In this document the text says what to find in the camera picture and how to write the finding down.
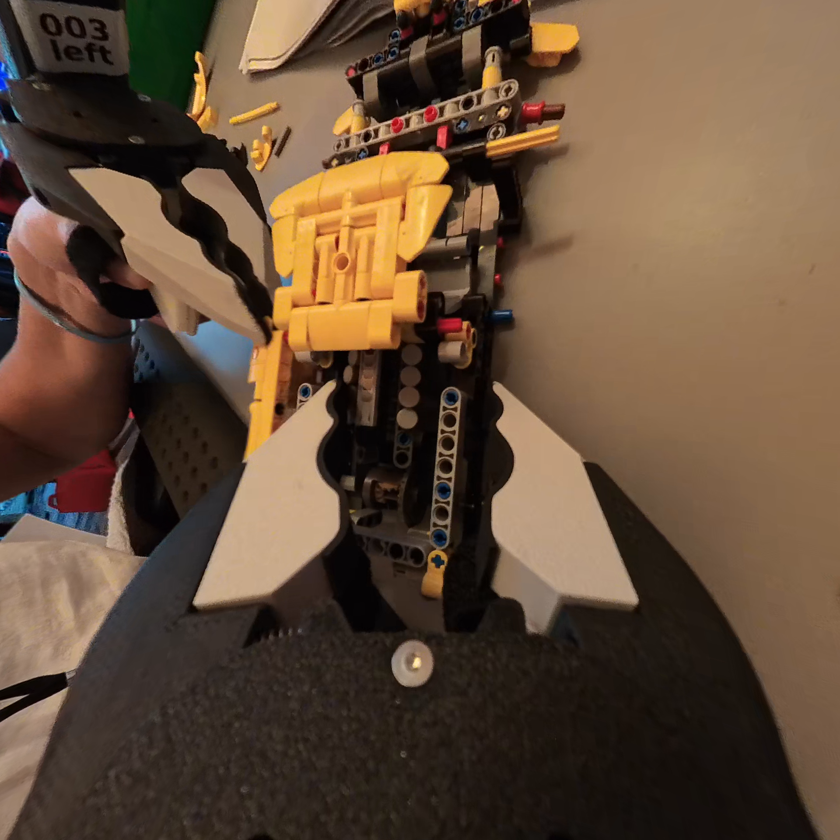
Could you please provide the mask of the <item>yellow black brick pieces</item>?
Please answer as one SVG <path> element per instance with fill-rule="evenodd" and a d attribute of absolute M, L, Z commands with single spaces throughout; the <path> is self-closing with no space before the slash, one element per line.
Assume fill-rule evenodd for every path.
<path fill-rule="evenodd" d="M 220 151 L 228 153 L 244 166 L 252 165 L 256 172 L 262 173 L 272 157 L 279 153 L 280 140 L 286 141 L 290 133 L 286 131 L 279 138 L 266 122 L 268 117 L 273 116 L 280 110 L 279 103 L 268 101 L 257 108 L 229 118 L 228 124 L 231 128 L 247 123 L 260 123 L 259 136 L 252 140 L 250 147 L 247 148 L 244 144 L 230 145 L 225 139 L 216 136 L 214 133 L 218 124 L 218 110 L 209 104 L 207 99 L 209 81 L 211 80 L 211 71 L 207 59 L 201 51 L 197 51 L 194 54 L 194 62 L 192 95 L 186 109 L 186 116 L 197 125 L 209 141 L 216 144 Z"/>

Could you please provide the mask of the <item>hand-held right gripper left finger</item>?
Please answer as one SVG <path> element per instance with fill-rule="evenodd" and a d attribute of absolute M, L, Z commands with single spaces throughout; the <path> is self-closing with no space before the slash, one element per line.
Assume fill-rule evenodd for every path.
<path fill-rule="evenodd" d="M 198 612 L 272 605 L 300 614 L 328 594 L 322 555 L 343 527 L 340 492 L 322 473 L 335 425 L 323 385 L 245 462 L 196 593 Z"/>

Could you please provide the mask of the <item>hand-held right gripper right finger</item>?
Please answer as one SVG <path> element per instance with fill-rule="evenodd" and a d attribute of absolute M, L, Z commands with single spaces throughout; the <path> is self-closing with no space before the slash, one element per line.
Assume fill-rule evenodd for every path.
<path fill-rule="evenodd" d="M 497 430 L 512 468 L 491 500 L 491 589 L 548 635 L 565 606 L 632 611 L 639 599 L 582 456 L 504 385 Z"/>

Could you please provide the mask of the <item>person's left forearm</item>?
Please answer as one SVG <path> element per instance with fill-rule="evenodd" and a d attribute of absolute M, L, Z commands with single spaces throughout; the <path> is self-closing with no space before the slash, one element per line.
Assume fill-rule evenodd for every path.
<path fill-rule="evenodd" d="M 132 341 L 76 338 L 21 300 L 1 366 L 1 495 L 15 497 L 81 465 L 129 416 Z"/>

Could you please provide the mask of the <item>grey wristband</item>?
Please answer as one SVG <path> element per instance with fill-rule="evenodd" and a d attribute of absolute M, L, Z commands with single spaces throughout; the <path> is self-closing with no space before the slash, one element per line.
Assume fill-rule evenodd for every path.
<path fill-rule="evenodd" d="M 68 334 L 75 336 L 81 340 L 90 343 L 99 344 L 117 344 L 126 343 L 133 339 L 139 328 L 139 322 L 136 320 L 130 321 L 130 328 L 116 335 L 106 336 L 96 332 L 88 331 L 82 328 L 79 323 L 74 321 L 69 314 L 60 308 L 56 308 L 33 292 L 20 279 L 17 270 L 14 270 L 14 286 L 17 289 L 20 298 L 27 302 L 27 304 L 37 311 L 43 318 L 51 322 L 58 329 L 65 331 Z"/>

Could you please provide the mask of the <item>green storage bin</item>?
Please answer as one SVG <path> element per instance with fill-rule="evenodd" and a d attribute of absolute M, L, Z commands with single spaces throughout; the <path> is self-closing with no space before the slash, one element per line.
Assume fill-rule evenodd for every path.
<path fill-rule="evenodd" d="M 132 89 L 185 111 L 215 1 L 128 1 Z"/>

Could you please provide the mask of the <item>open instruction booklet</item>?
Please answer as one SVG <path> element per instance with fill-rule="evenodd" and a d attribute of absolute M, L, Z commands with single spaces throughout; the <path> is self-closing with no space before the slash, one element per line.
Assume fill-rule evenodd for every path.
<path fill-rule="evenodd" d="M 243 74 L 347 43 L 394 14 L 393 1 L 258 1 L 239 61 Z"/>

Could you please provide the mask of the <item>yellow curved brick fender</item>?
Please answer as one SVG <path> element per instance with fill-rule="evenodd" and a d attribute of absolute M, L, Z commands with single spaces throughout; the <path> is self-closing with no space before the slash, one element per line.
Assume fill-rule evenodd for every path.
<path fill-rule="evenodd" d="M 245 460 L 267 441 L 283 423 L 291 387 L 295 355 L 287 333 L 275 330 L 267 345 L 253 350 L 248 383 L 254 386 L 249 405 Z"/>

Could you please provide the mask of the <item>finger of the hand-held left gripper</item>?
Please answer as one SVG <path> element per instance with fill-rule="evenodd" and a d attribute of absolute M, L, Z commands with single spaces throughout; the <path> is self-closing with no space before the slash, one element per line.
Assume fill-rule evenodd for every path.
<path fill-rule="evenodd" d="M 165 191 L 174 190 L 178 186 L 165 189 L 138 176 L 103 167 L 74 167 L 69 173 L 119 227 L 125 258 L 135 272 L 151 283 L 156 301 L 178 301 L 203 315 L 191 307 L 175 288 L 175 271 L 181 264 L 167 248 L 172 243 L 175 231 L 165 219 L 163 197 Z M 233 177 L 232 173 L 227 173 L 242 193 L 247 195 L 252 206 L 262 212 L 259 192 L 250 174 L 245 171 L 242 176 Z M 267 344 L 270 339 L 268 319 L 265 322 L 219 322 L 207 318 L 247 338 L 256 347 Z"/>
<path fill-rule="evenodd" d="M 265 322 L 275 288 L 270 229 L 230 174 L 195 169 L 164 192 L 162 208 L 183 299 L 219 322 Z"/>

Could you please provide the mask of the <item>yellow black brick car model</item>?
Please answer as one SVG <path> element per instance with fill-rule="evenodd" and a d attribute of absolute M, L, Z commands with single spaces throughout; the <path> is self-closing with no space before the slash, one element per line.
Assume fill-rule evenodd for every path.
<path fill-rule="evenodd" d="M 322 171 L 270 207 L 273 325 L 296 362 L 343 379 L 340 484 L 365 556 L 435 602 L 480 524 L 517 155 L 556 143 L 565 111 L 525 99 L 505 64 L 556 67 L 581 36 L 531 2 L 393 5 L 383 47 L 346 67 L 355 99 Z"/>

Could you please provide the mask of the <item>person's left hand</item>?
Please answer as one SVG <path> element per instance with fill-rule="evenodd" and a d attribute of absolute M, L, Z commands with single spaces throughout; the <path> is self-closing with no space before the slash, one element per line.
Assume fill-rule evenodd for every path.
<path fill-rule="evenodd" d="M 67 254 L 79 223 L 42 206 L 23 202 L 7 240 L 18 278 L 49 310 L 84 333 L 115 338 L 128 333 L 130 320 L 108 312 L 78 276 Z"/>

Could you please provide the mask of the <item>red bag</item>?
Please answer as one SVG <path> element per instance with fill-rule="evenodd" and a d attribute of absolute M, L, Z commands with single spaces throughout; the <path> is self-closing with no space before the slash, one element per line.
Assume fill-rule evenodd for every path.
<path fill-rule="evenodd" d="M 105 512 L 109 508 L 116 474 L 117 466 L 105 448 L 56 478 L 47 504 L 63 514 Z"/>

